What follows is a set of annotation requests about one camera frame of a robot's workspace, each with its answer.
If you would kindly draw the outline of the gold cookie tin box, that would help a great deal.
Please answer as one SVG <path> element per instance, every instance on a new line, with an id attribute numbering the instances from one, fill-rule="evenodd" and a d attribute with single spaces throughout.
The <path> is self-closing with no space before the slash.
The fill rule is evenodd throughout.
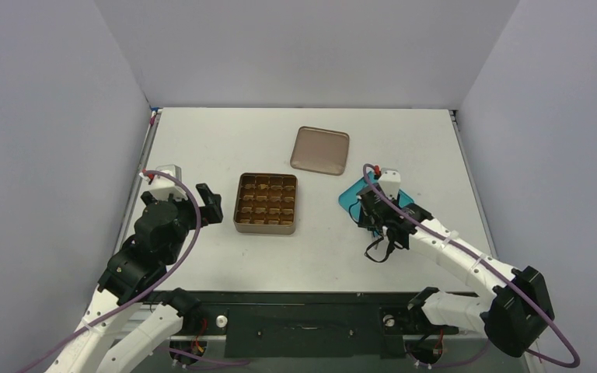
<path id="1" fill-rule="evenodd" d="M 282 173 L 244 173 L 239 178 L 233 223 L 255 235 L 291 235 L 297 225 L 298 178 Z"/>

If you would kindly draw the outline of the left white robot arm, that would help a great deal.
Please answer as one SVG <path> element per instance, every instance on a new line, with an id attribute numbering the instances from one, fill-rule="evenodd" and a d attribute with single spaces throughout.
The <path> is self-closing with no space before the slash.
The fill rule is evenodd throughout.
<path id="1" fill-rule="evenodd" d="M 173 334 L 198 329 L 201 301 L 176 288 L 125 338 L 116 339 L 142 302 L 186 259 L 183 245 L 194 246 L 201 228 L 222 223 L 221 196 L 205 183 L 196 190 L 201 204 L 172 180 L 156 180 L 141 195 L 144 209 L 133 235 L 109 259 L 82 321 L 60 346 L 49 372 L 130 372 Z"/>

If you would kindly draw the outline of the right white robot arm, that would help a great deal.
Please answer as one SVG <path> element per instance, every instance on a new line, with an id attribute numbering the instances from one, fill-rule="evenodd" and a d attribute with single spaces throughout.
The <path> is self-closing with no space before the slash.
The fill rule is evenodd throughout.
<path id="1" fill-rule="evenodd" d="M 484 333 L 500 351 L 521 357 L 547 328 L 538 312 L 554 317 L 545 278 L 537 269 L 520 270 L 485 255 L 415 203 L 395 211 L 369 186 L 358 192 L 357 200 L 359 227 L 387 238 L 387 253 L 418 253 L 475 293 L 470 297 L 425 288 L 407 306 L 407 321 L 416 331 L 453 326 Z"/>

